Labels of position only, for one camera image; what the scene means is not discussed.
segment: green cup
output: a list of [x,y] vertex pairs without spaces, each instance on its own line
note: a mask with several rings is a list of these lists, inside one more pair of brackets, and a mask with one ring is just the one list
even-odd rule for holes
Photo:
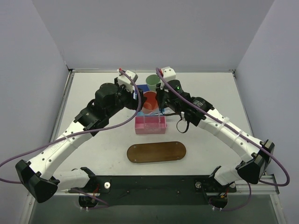
[[158,75],[154,74],[154,75],[150,75],[146,78],[145,82],[146,85],[148,86],[150,91],[154,91],[156,92],[156,85],[158,83],[160,83],[160,78]]

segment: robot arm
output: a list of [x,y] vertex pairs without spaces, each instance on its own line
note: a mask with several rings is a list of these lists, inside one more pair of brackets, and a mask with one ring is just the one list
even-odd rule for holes
[[[138,76],[126,71],[133,81]],[[143,99],[143,91],[138,90]],[[109,119],[124,107],[137,110],[138,100],[133,98],[132,83],[125,76],[115,78],[114,84],[102,84],[91,100],[76,117],[70,126],[59,136],[65,138],[43,150],[29,161],[21,160],[16,170],[22,184],[41,203],[51,198],[57,190],[74,187],[83,188],[93,176],[87,168],[74,169],[68,172],[56,172],[59,165],[80,145],[95,136],[97,132],[70,136],[81,131],[104,128]]]
[[[233,149],[242,160],[240,164],[231,167],[217,167],[211,174],[211,177],[222,186],[229,185],[232,182],[241,179],[246,180],[249,183],[257,184],[261,175],[265,172],[265,169],[270,163],[270,158],[257,147],[243,140],[240,137],[240,134],[245,135],[270,153],[273,153],[274,144],[269,140],[263,142],[260,139],[245,133],[231,123],[229,118],[222,116],[209,102],[200,97],[191,97],[189,93],[184,92],[180,81],[175,79],[176,73],[172,68],[163,68],[160,70],[160,73],[163,74],[163,78],[178,94],[200,107],[207,114],[217,118],[222,123],[219,124],[210,117],[189,106],[171,92],[164,84],[158,84],[156,89],[159,108],[163,109],[170,107],[187,123],[192,123],[193,125],[210,132]],[[228,124],[237,130],[238,134],[228,129],[225,124]]]

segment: cup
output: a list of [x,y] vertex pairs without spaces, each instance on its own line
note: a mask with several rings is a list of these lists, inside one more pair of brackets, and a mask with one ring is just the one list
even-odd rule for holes
[[157,93],[154,91],[147,91],[143,94],[147,99],[143,104],[141,111],[145,114],[154,112],[158,108],[158,102],[156,100]]
[[156,74],[148,76],[145,80],[146,85],[148,86],[149,90],[154,91],[154,92],[156,92],[156,85],[158,83],[160,83],[160,81],[161,80],[160,80],[159,76]]

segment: pink box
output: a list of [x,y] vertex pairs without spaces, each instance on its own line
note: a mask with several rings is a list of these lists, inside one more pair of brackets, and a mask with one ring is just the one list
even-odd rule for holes
[[135,117],[136,134],[165,134],[166,127],[165,116]]

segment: wooden board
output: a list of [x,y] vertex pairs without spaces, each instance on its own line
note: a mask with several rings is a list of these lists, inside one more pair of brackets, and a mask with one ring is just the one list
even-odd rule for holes
[[185,155],[186,147],[178,141],[135,144],[127,151],[127,157],[133,163],[175,161]]

